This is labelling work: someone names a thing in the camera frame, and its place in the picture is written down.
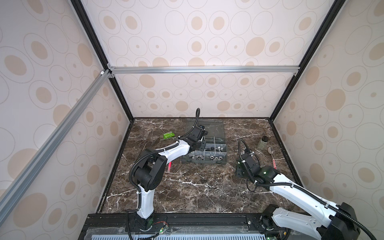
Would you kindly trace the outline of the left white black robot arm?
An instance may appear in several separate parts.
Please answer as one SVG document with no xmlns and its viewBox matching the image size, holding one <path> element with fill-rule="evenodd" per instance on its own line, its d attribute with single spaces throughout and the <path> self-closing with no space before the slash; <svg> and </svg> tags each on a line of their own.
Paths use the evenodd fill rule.
<svg viewBox="0 0 384 240">
<path fill-rule="evenodd" d="M 155 189 L 161 183 L 167 165 L 205 145 L 203 137 L 208 132 L 205 127 L 198 125 L 199 116 L 198 108 L 195 122 L 187 133 L 164 148 L 145 149 L 132 166 L 129 181 L 137 189 L 138 206 L 134 212 L 141 230 L 147 231 L 153 225 Z"/>
</svg>

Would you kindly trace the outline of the silver hex nuts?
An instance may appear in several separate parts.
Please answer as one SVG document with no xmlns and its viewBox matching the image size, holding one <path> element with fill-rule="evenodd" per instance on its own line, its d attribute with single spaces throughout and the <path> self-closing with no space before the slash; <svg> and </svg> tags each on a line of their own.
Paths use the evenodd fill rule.
<svg viewBox="0 0 384 240">
<path fill-rule="evenodd" d="M 210 156 L 210 159 L 212 161 L 222 161 L 223 157 L 222 156 Z"/>
</svg>

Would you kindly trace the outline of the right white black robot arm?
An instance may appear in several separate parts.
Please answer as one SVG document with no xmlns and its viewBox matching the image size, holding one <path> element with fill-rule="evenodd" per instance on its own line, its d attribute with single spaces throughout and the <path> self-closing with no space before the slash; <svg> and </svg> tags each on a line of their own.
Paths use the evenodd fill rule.
<svg viewBox="0 0 384 240">
<path fill-rule="evenodd" d="M 248 182 L 278 194 L 306 211 L 306 214 L 298 214 L 270 205 L 261 216 L 265 230 L 286 228 L 317 240 L 356 240 L 361 232 L 371 240 L 376 238 L 357 220 L 352 206 L 346 203 L 338 205 L 321 198 L 274 167 L 261 166 L 259 158 L 243 139 L 238 141 L 238 154 L 238 167 Z"/>
</svg>

